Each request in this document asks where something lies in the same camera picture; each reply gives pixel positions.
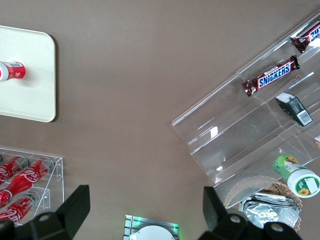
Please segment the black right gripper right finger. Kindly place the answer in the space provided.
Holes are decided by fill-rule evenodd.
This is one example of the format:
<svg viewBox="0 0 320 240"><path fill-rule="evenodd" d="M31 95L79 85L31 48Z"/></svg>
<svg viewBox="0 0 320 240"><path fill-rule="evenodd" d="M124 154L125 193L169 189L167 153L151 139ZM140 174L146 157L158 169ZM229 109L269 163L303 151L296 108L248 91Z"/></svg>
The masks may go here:
<svg viewBox="0 0 320 240"><path fill-rule="evenodd" d="M268 222L258 228L239 211L228 212L215 189L203 188L202 211L208 230L201 240L299 240L300 236L288 225Z"/></svg>

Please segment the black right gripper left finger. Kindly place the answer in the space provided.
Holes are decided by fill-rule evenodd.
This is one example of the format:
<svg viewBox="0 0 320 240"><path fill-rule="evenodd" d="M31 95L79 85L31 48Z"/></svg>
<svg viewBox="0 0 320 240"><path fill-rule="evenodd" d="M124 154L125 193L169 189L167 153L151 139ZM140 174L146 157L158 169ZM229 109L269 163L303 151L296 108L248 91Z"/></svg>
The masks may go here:
<svg viewBox="0 0 320 240"><path fill-rule="evenodd" d="M0 222L2 240L72 240L90 212L90 187L79 185L56 210L43 212L24 225Z"/></svg>

